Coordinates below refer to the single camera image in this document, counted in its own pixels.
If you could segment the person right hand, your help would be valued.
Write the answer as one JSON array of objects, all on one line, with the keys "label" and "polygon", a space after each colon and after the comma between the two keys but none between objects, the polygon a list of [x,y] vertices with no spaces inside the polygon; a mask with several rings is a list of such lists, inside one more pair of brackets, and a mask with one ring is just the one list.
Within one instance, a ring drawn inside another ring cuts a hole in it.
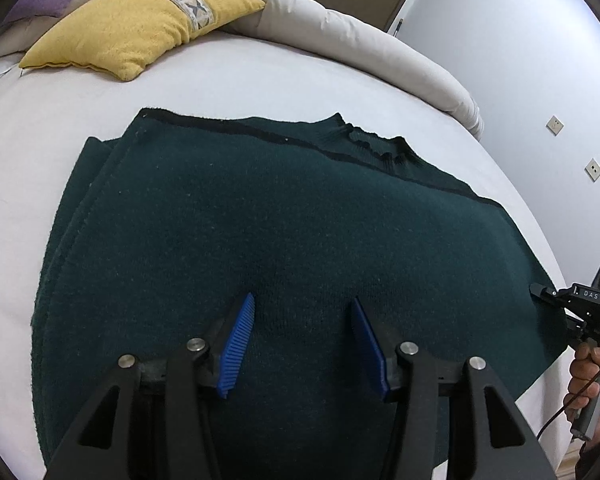
[{"label": "person right hand", "polygon": [[568,393],[565,396],[567,419],[573,422],[577,410],[582,410],[600,393],[594,376],[600,371],[600,347],[592,348],[588,344],[580,344],[569,367],[571,375]]}]

